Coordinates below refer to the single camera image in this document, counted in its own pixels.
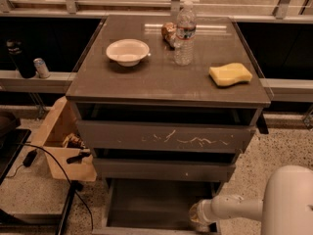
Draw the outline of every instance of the drawer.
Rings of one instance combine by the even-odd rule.
[[[112,181],[102,229],[107,235],[219,235],[218,223],[195,226],[190,207],[214,194],[210,183],[115,179]]]
[[[79,133],[89,148],[202,151],[244,151],[254,126],[79,120]]]
[[[228,182],[236,166],[206,162],[94,159],[98,176],[179,181]]]

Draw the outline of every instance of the silver can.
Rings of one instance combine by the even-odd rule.
[[[49,69],[43,59],[34,59],[33,64],[35,65],[40,78],[47,78],[50,76]]]

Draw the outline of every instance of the black bottle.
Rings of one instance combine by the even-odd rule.
[[[23,78],[31,78],[36,75],[36,68],[31,59],[27,57],[19,40],[7,41],[9,54]]]

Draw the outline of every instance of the yellow sponge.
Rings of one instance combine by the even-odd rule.
[[[222,67],[210,67],[208,73],[218,86],[250,82],[252,79],[252,74],[240,63],[232,63]]]

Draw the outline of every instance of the white bowl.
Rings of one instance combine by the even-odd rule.
[[[107,56],[124,67],[136,66],[149,53],[149,46],[136,39],[124,39],[107,48]]]

